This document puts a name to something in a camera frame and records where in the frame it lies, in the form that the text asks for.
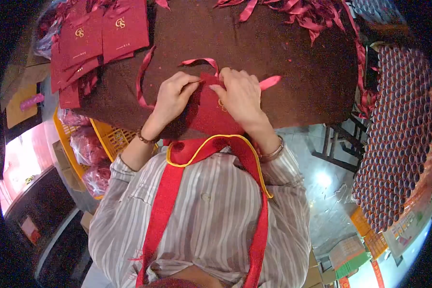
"floor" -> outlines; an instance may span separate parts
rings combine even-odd
[[[342,127],[353,132],[347,120]],[[322,124],[278,129],[288,147],[296,154],[311,209],[310,234],[316,258],[325,256],[339,241],[357,233],[350,215],[357,208],[351,200],[353,173],[311,155],[321,151],[325,140]],[[357,158],[338,145],[334,157],[356,165]]]

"woman's right hand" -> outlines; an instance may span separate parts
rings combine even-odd
[[[250,76],[244,70],[223,68],[219,79],[227,90],[220,85],[210,85],[210,89],[218,94],[224,107],[242,128],[246,130],[263,119],[261,88],[256,76]]]
[[[276,151],[281,142],[261,110],[258,78],[230,68],[223,68],[219,78],[227,90],[220,85],[210,85],[210,89],[218,94],[227,112],[258,143],[263,155]]]

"stack of red bags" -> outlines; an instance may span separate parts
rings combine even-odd
[[[62,27],[53,37],[52,92],[59,90],[62,109],[80,107],[99,66],[149,46],[145,1],[69,0],[58,6],[55,20]]]

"yellow trim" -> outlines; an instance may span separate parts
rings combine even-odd
[[[253,145],[251,145],[251,143],[248,141],[248,139],[246,139],[242,135],[222,135],[222,134],[219,134],[219,135],[211,136],[210,138],[206,139],[205,142],[203,142],[203,144],[197,149],[197,151],[195,152],[195,154],[192,156],[192,158],[190,159],[190,161],[187,162],[186,164],[176,164],[176,163],[171,162],[171,148],[173,147],[173,143],[171,143],[168,146],[168,149],[166,150],[166,162],[168,162],[168,164],[170,164],[170,165],[172,165],[174,167],[187,167],[187,166],[189,166],[192,163],[192,161],[195,159],[195,157],[200,152],[200,150],[203,148],[203,146],[205,146],[205,144],[209,140],[211,140],[213,138],[216,138],[216,137],[226,137],[226,138],[238,137],[238,138],[242,139],[243,141],[245,141],[245,143],[248,145],[248,147],[250,147],[250,149],[253,152],[253,155],[254,155],[254,157],[256,159],[256,166],[258,167],[258,173],[259,173],[259,179],[261,181],[261,187],[263,188],[263,191],[267,195],[267,198],[272,199],[274,197],[274,195],[271,194],[271,193],[269,193],[269,191],[267,191],[266,185],[264,183],[263,174],[261,172],[261,164],[259,163],[258,153],[254,149]]]

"pink object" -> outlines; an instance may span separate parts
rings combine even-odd
[[[141,66],[139,67],[138,71],[138,78],[136,79],[136,97],[138,99],[139,105],[144,108],[148,108],[151,110],[154,110],[155,105],[148,105],[145,100],[144,96],[142,95],[142,88],[141,88],[141,78],[144,75],[145,70],[147,69],[147,66],[149,66],[150,60],[152,60],[152,55],[156,49],[156,46],[152,46],[152,48],[149,50],[149,52],[144,57],[144,60],[142,61]]]
[[[32,105],[35,105],[37,103],[42,102],[45,99],[45,96],[43,96],[43,94],[38,93],[35,94],[34,96],[32,96],[29,99],[26,99],[24,101],[21,102],[21,104],[19,105],[19,108],[21,108],[21,111],[27,110],[29,109]]]

